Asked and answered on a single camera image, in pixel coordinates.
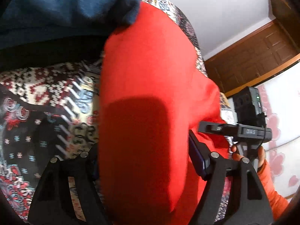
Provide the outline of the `orange sleeve forearm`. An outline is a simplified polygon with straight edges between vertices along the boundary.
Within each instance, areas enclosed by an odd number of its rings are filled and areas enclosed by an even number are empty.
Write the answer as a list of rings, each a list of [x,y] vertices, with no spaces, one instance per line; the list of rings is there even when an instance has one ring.
[[[262,183],[262,186],[264,187],[267,198],[269,200],[269,204],[271,206],[273,218],[276,221],[285,211],[289,203],[275,190],[271,177],[271,169],[266,160],[258,169],[257,175]]]

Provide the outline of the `right hand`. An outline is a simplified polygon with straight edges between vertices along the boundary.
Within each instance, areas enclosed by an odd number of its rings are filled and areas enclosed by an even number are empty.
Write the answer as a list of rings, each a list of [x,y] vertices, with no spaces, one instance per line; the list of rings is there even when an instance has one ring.
[[[237,146],[236,145],[233,145],[231,147],[231,151],[232,151],[232,159],[235,160],[235,161],[239,161],[240,159],[243,159],[244,156],[240,155],[238,153],[238,150],[237,150]],[[258,151],[257,151],[257,161],[256,161],[256,170],[258,171],[264,164],[265,160],[266,160],[266,151],[264,149],[263,146],[259,146],[258,148]]]

